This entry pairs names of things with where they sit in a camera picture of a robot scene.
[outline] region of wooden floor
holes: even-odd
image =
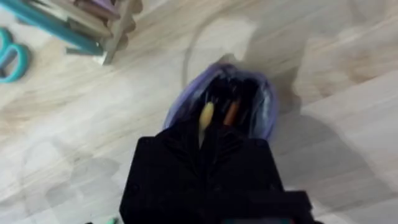
[[[118,214],[136,141],[156,134],[192,78],[224,54],[264,72],[288,189],[326,223],[398,220],[397,0],[144,0],[112,66],[0,25],[34,52],[0,85],[0,223],[95,224]]]

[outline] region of teal scissors handle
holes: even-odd
[[[0,70],[4,73],[3,68],[17,60],[13,71],[0,77],[0,83],[14,82],[23,76],[29,67],[29,50],[23,45],[14,44],[10,32],[4,28],[0,28],[0,39]]]

